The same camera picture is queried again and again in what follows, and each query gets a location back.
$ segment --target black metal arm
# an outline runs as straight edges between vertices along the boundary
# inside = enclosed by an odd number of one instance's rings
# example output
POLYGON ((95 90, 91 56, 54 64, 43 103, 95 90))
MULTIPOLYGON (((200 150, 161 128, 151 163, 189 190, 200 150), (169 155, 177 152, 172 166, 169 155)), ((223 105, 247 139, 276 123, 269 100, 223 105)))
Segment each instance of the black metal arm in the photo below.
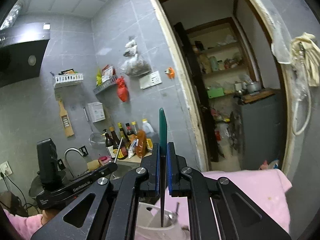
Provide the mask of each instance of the black metal arm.
POLYGON ((291 239, 228 178, 205 178, 188 167, 170 142, 153 144, 152 155, 123 178, 93 182, 31 240, 133 240, 139 197, 160 195, 163 208, 165 179, 172 197, 188 198, 191 240, 291 239))

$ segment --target wooden shelf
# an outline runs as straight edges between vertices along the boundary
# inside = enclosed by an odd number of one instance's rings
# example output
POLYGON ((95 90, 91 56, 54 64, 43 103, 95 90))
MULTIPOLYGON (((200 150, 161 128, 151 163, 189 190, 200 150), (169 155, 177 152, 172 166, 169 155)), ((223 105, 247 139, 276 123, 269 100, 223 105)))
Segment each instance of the wooden shelf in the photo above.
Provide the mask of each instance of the wooden shelf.
POLYGON ((213 71, 211 73, 202 75, 202 77, 204 77, 204 78, 212 77, 212 76, 215 76, 215 75, 218 75, 218 74, 227 73, 227 72, 235 71, 237 69, 245 69, 245 68, 246 68, 246 65, 245 64, 241 64, 241 65, 236 66, 234 68, 227 68, 227 69, 224 69, 224 70, 213 71))
POLYGON ((213 54, 213 53, 225 50, 225 49, 231 49, 231 48, 238 47, 238 46, 239 46, 238 42, 233 42, 233 43, 229 43, 229 44, 226 44, 226 45, 217 46, 217 47, 214 47, 214 48, 211 48, 211 49, 202 50, 201 52, 204 53, 204 54, 213 54))
POLYGON ((222 98, 222 97, 230 96, 230 95, 234 95, 234 93, 224 94, 223 96, 220 96, 220 97, 208 98, 208 99, 211 100, 211 99, 222 98))

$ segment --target wooden grater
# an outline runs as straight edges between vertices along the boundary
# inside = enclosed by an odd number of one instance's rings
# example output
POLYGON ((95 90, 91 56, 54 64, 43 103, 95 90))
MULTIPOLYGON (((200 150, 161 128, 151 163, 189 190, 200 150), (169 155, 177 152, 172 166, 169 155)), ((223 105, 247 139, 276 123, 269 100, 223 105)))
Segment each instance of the wooden grater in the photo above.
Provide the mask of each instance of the wooden grater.
POLYGON ((70 119, 68 116, 68 112, 63 106, 63 102, 61 100, 58 101, 60 106, 60 118, 63 124, 64 132, 66 133, 67 137, 74 135, 73 129, 71 127, 70 119))

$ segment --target soy sauce bottle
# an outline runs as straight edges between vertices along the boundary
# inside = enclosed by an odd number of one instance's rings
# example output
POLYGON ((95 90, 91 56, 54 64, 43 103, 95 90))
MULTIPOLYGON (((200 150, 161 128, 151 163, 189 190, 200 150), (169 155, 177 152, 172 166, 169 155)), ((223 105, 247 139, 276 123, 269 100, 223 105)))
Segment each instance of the soy sauce bottle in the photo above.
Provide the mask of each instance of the soy sauce bottle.
MULTIPOLYGON (((113 153, 116 157, 116 154, 117 154, 117 151, 118 151, 118 148, 119 148, 119 144, 120 144, 120 140, 118 139, 118 136, 115 132, 115 128, 114 127, 110 127, 110 132, 111 132, 111 135, 112 135, 112 138, 113 138, 113 153)), ((126 157, 128 156, 128 152, 124 146, 124 143, 122 143, 122 146, 121 146, 121 149, 119 151, 119 155, 118 155, 118 159, 119 160, 123 160, 125 159, 126 157)))

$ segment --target red plastic bag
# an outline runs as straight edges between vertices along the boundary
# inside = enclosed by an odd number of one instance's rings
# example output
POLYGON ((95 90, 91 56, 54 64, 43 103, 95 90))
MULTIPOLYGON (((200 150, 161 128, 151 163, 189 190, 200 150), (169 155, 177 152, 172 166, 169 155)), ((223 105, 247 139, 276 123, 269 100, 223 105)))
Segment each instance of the red plastic bag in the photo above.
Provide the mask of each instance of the red plastic bag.
POLYGON ((121 76, 121 78, 118 78, 116 80, 116 83, 118 85, 118 89, 117 89, 118 97, 122 100, 122 102, 128 101, 129 92, 128 92, 128 88, 124 82, 123 76, 121 76))

